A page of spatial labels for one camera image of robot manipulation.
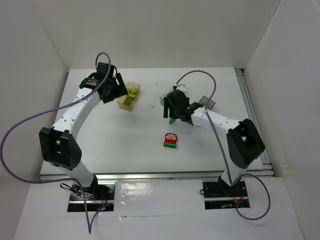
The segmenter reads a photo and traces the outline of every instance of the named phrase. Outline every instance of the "small figurine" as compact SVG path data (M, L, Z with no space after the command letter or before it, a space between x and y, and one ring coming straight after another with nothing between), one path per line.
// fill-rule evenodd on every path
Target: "small figurine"
M169 132L164 136L163 146L167 148L175 149L177 146L177 140L178 140L178 136L175 133Z

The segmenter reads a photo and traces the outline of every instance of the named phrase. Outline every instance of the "wire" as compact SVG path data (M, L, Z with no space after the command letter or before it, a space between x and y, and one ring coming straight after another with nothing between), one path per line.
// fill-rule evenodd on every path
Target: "wire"
M267 194L267 196L268 196L268 208L266 209L265 213L262 214L262 215L259 216L259 217L249 218L249 217L246 217L246 216L242 215L242 214L239 212L238 206L239 206L239 204L240 204L241 202L243 202L244 200L239 201L239 202L236 204L235 209L236 209L237 213L238 213L241 217L243 217L244 219L252 220L252 221L262 219L263 217L265 217L265 216L268 214L268 212L270 211L270 206L271 206L271 198L270 198L270 194L269 194L269 191L268 191L266 185L261 181L260 178L258 178L257 176L255 176L255 175L253 175L253 174L251 174L251 173L245 173L245 174L243 174L243 175L240 175L240 176L239 176L237 179L235 179L234 181L231 180L231 174L230 174L230 169L229 169L229 164L228 164L228 161L227 161L226 153L225 153L224 148L223 148L223 146L222 146L222 143L221 143L221 140L220 140L220 138L219 138L219 135L218 135L218 132L217 132L217 130L216 130L216 127L215 127L215 125L214 125L214 123L213 123L213 121L212 121L212 119L211 119L211 117L210 117L210 115L209 115L209 113L208 113L208 111L207 111L207 110L208 110L208 109L207 109L207 105L208 105L208 103L210 102L211 98L214 96L214 94L215 94L215 92L216 92L216 90L217 90L217 82L216 82L216 79L215 79L210 73L208 73L208 72L206 72L206 71L203 71L203 70L192 70L192 71L189 71L189 72L187 72L186 74L184 74L182 77L180 77L180 79L179 79L175 84L178 84L185 76L187 76L187 75L189 75L189 74L192 74L192 73L203 73L203 74L208 75L208 76L213 80L213 84L214 84L213 91L212 91L210 97L208 98L207 103L204 105L204 109L205 109L205 114L206 114L206 116L207 116L207 118L208 118L208 120L209 120L209 122L210 122L210 125L211 125L211 127L212 127L212 129L213 129L213 132L214 132L214 135L215 135L216 140L217 140L217 142L218 142L218 145L219 145L219 147L220 147L220 150L221 150L221 153L222 153L222 157L223 157L223 160L224 160L224 164L225 164L225 168L226 168L226 172L227 172L228 179L229 179L229 182L230 182L231 186L233 186L234 184L236 184L236 183L237 183L242 177L244 177L245 175L252 176L252 177L256 178L257 180L259 180L259 182L260 182L260 183L262 184L262 186L264 187L265 192L266 192L266 194Z
M239 202L235 205L235 210L236 210L236 212L237 212L242 218L244 218L244 219L247 219L247 220L250 220L250 221L255 221L255 220L262 219L262 218L264 218L264 217L268 214L268 212L270 211L270 207L271 207L270 193L269 193L266 185L264 184L264 182L263 182L260 178L258 178L257 176L255 176L255 175L253 175L253 174L251 174L251 173L245 173L244 175L248 175L248 176L254 177L255 179L257 179L257 180L262 184L262 186L263 186L263 188L264 188L264 190L265 190L265 192L266 192L266 195L268 196L268 207L267 207L266 211L264 212L264 214L262 214L261 216L250 218L250 217L247 217L247 216L242 215L242 213L240 213L240 212L239 212L239 209L238 209L239 204L241 204L243 201L245 201L245 199L244 199L244 200L242 200L242 201L239 201Z
M105 75L105 77L103 78L102 82L95 88L93 89L89 94L87 94L86 96L84 96L83 98L77 100L77 101L74 101L74 102L71 102L69 104L66 104L64 106L60 106L60 107L56 107L56 108L53 108L53 109L50 109L50 110L46 110L46 111L42 111L40 113L37 113L35 115L32 115L32 116L29 116L19 122L17 122L16 124L14 124L11 128L9 128L9 130L4 134L3 138L2 138L2 141L1 141L1 144L0 144L0 161L1 161L1 164L3 166L3 168L12 176L14 177L15 179L19 180L19 181L22 181L24 183L29 183L29 184L47 184L47 183L56 183L56 182L61 182L61 181L76 181L76 183L79 185L81 191L82 191L82 195L83 196L86 196L85 194L85 190L83 188L83 186L81 185L81 183L79 181L77 181L76 179L74 178L61 178L61 179L55 179L55 180L43 180L43 181L33 181L33 180L27 180L27 179L24 179L22 177L19 177L18 175L14 174L7 166L5 160L4 160L4 145L5 145L5 142L6 142L6 139L7 137L9 136L9 134L16 128L18 127L19 125L31 120L31 119L34 119L36 117L39 117L41 115L44 115L44 114L48 114L48 113L52 113L52 112L56 112L58 110L61 110L61 109L65 109L65 108L68 108L68 107L71 107L73 105L76 105L80 102L82 102L83 100L89 98L92 94L94 94L104 83L105 81L107 80L107 77L109 76L109 73L110 73L110 69L111 69L111 59L109 57L109 55L105 52L100 52L96 58L95 58L95 66L97 66L97 63L98 63L98 58L101 56L101 55L105 55L107 58L108 58L108 70L107 70L107 73ZM84 202L84 212L85 212L85 217L86 217L86 220L87 220L87 224L88 224L88 231L89 231L89 234L91 234L91 229L92 229L92 223L93 223L93 220L95 219L96 215L98 214L99 211L101 211L101 209L95 213L95 215L93 216L91 222L89 221L89 215L88 215L88 208L87 208L87 201L86 201L86 198L84 197L83 198L83 202Z

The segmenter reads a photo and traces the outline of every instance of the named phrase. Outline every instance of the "green block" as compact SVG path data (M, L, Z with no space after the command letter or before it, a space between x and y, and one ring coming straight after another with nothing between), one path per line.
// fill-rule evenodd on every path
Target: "green block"
M164 143L163 143L163 146L164 146L164 147L167 147L167 148L173 148L173 149L175 149L177 145L176 145L176 144L172 144L172 143L164 142Z
M132 97L132 98L134 98L134 99L135 99L137 95L132 94L132 93L128 93L128 96L129 96L129 97Z
M176 120L175 118L171 117L169 120L169 124L173 124L175 122L175 120Z

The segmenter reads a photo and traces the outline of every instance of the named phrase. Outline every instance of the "green object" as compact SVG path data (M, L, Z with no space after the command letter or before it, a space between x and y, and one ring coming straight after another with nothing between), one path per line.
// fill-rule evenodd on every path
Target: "green object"
M176 120L175 118L171 117L169 120L169 124L173 124L175 122L175 120Z
M130 106L133 102L133 100L137 97L138 94L138 88L130 89L127 88L128 95L126 96L126 99L124 100L124 105Z
M163 146L164 146L164 147L167 147L167 148L175 149L177 145L176 145L176 144L172 144L172 143L164 142L164 143L163 143Z
M134 95L134 94L132 94L132 93L128 93L128 96L131 97L131 98L133 98L133 99L135 99L137 95Z

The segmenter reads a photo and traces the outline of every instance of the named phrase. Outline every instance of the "transparent plastic box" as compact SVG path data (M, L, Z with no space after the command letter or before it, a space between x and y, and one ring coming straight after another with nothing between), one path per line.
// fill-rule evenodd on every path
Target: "transparent plastic box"
M125 87L128 90L128 94L119 97L116 102L120 109L131 112L140 95L140 84L128 81Z

